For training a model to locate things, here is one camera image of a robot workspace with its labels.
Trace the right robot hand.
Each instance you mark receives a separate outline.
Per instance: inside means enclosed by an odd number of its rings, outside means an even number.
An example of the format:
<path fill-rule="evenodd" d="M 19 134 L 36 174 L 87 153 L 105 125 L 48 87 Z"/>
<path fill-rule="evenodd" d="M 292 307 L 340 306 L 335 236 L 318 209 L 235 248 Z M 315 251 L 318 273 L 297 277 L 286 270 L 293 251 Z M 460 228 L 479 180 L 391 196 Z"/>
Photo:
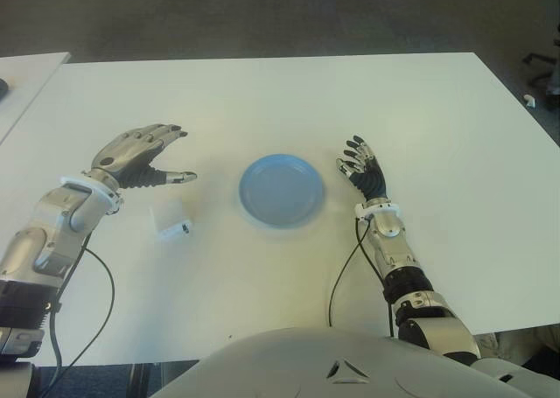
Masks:
<path fill-rule="evenodd" d="M 336 159 L 336 166 L 366 201 L 387 198 L 385 177 L 372 149 L 360 136 L 346 141 L 344 158 Z"/>

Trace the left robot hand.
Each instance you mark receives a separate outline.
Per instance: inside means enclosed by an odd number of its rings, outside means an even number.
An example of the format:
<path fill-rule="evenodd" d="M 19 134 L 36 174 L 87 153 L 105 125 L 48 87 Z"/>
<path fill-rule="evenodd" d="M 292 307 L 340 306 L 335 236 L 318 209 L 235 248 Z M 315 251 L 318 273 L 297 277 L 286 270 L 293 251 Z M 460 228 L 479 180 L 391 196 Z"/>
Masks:
<path fill-rule="evenodd" d="M 191 171 L 161 171 L 151 163 L 166 147 L 187 136 L 175 124 L 152 124 L 128 130 L 103 147 L 86 175 L 113 190 L 185 184 L 198 175 Z"/>

